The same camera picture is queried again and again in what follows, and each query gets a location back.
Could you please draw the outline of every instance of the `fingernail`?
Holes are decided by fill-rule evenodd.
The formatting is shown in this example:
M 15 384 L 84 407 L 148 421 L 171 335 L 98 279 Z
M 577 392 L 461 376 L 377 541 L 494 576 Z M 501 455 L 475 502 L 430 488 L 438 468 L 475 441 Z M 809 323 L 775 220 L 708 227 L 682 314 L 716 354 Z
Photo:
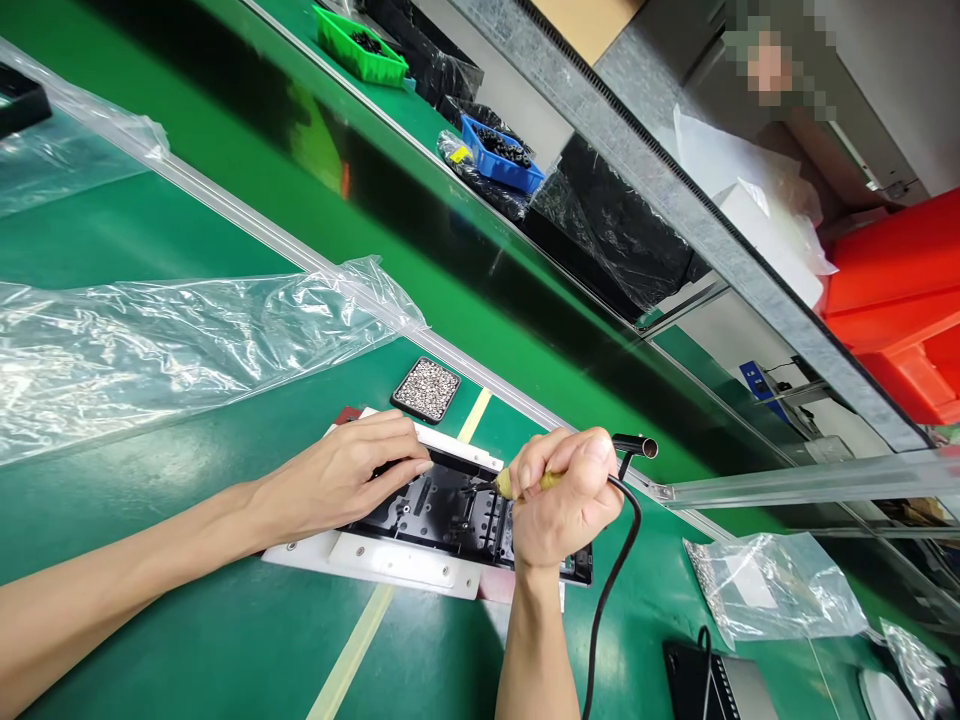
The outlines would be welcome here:
M 607 435 L 597 435 L 587 443 L 583 452 L 591 460 L 606 462 L 607 458 L 610 457 L 611 449 L 610 437 Z

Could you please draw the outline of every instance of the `blue plastic bin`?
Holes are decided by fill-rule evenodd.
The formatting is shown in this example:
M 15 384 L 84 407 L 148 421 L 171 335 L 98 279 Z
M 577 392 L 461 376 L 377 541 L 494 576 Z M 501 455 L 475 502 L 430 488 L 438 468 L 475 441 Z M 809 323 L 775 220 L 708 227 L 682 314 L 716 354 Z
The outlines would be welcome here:
M 515 162 L 490 152 L 483 147 L 483 143 L 480 142 L 475 130 L 475 128 L 487 128 L 487 126 L 481 125 L 466 115 L 461 116 L 461 122 L 463 124 L 463 144 L 473 154 L 473 161 L 481 175 L 502 182 L 504 185 L 523 190 L 525 193 L 533 194 L 533 191 L 540 187 L 540 183 L 543 182 L 543 172 L 537 167 L 536 163 L 531 161 L 529 168 L 522 168 Z M 487 128 L 487 130 L 497 132 L 493 128 Z M 520 147 L 520 143 L 512 137 L 507 137 L 503 133 L 497 133 L 497 135 L 502 137 L 508 145 Z

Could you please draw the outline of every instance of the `white paper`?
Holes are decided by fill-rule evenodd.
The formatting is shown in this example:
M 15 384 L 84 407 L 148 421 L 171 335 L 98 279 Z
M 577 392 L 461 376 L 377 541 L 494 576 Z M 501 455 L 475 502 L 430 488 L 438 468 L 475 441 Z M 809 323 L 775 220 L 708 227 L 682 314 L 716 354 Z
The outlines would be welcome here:
M 724 559 L 727 567 L 730 568 L 730 578 L 747 605 L 770 609 L 777 607 L 777 602 L 770 594 L 766 580 L 763 579 L 763 573 L 760 572 L 753 558 L 741 554 Z

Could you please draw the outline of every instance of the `person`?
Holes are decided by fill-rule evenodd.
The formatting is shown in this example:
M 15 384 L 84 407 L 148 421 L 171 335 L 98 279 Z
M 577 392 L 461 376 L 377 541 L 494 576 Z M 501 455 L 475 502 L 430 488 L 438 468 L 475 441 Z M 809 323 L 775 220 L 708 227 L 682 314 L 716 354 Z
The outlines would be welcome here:
M 374 469 L 399 462 L 371 479 Z M 554 430 L 510 465 L 516 590 L 497 717 L 579 717 L 559 567 L 623 507 L 610 436 Z M 341 527 L 432 463 L 399 410 L 343 425 L 255 482 L 136 535 L 0 587 L 0 718 L 12 718 L 164 593 L 272 545 Z M 546 470 L 564 473 L 542 491 Z

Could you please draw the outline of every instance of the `green plastic bin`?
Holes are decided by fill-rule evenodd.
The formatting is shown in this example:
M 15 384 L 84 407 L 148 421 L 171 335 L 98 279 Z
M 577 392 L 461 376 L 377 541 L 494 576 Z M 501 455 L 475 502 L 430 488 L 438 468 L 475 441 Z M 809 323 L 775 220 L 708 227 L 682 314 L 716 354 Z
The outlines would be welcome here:
M 317 44 L 337 62 L 364 82 L 403 87 L 403 78 L 409 66 L 391 50 L 377 34 L 360 23 L 355 23 L 336 13 L 314 6 L 317 11 Z M 355 32 L 369 35 L 378 43 L 384 55 L 368 53 L 350 36 Z

